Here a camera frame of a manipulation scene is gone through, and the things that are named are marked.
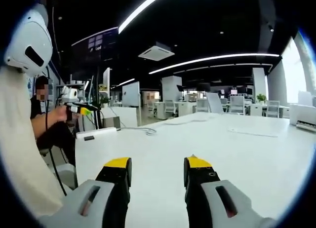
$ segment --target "man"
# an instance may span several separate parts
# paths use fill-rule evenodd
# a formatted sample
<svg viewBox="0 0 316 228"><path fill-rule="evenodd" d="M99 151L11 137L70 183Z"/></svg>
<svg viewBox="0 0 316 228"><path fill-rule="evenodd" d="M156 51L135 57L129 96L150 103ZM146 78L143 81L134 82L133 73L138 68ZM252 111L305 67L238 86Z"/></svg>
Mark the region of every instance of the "man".
<svg viewBox="0 0 316 228"><path fill-rule="evenodd" d="M75 165L75 138L65 121L67 120L66 106L59 106L48 113L46 131L44 109L40 103L48 96L48 78L40 76L35 83L36 94L31 98L31 122L38 149L57 146L64 150L68 162Z"/></svg>

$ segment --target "potted plant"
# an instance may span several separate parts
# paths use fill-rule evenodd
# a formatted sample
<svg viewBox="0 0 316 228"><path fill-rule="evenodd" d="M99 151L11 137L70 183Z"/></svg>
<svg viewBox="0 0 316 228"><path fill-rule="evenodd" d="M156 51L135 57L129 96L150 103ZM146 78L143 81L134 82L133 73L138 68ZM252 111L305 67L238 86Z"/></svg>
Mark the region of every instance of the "potted plant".
<svg viewBox="0 0 316 228"><path fill-rule="evenodd" d="M101 104L102 108L107 107L108 104L109 104L109 98L106 97L106 96L101 95L100 96L100 104Z"/></svg>
<svg viewBox="0 0 316 228"><path fill-rule="evenodd" d="M266 102L267 97L263 94L259 94L257 95L257 100L258 100L258 103L263 105Z"/></svg>

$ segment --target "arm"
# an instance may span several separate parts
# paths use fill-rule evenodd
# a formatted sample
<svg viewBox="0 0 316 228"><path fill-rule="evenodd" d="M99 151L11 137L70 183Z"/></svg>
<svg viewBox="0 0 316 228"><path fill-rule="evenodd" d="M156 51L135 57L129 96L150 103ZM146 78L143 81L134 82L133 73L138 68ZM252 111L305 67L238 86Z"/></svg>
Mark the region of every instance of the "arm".
<svg viewBox="0 0 316 228"><path fill-rule="evenodd" d="M67 119L66 107L57 107L47 114L47 128ZM46 114L38 114L31 119L34 136L37 139L46 131Z"/></svg>

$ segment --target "black shirt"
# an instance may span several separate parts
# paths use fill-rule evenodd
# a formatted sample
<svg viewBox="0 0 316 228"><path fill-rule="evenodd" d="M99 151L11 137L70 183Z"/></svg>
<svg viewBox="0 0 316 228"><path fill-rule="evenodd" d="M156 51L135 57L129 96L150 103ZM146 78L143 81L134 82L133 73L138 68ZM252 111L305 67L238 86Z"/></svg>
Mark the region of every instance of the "black shirt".
<svg viewBox="0 0 316 228"><path fill-rule="evenodd" d="M36 99L36 96L31 98L31 119L35 118L38 114L42 114L40 101Z"/></svg>

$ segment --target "white robot head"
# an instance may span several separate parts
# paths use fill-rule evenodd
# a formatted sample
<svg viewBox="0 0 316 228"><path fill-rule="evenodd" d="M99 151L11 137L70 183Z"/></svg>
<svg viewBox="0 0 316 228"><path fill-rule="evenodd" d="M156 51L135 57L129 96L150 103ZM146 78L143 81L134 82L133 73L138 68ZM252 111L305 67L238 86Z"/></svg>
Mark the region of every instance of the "white robot head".
<svg viewBox="0 0 316 228"><path fill-rule="evenodd" d="M29 10L16 26L4 62L29 76L40 74L53 53L47 30L48 15L42 4Z"/></svg>

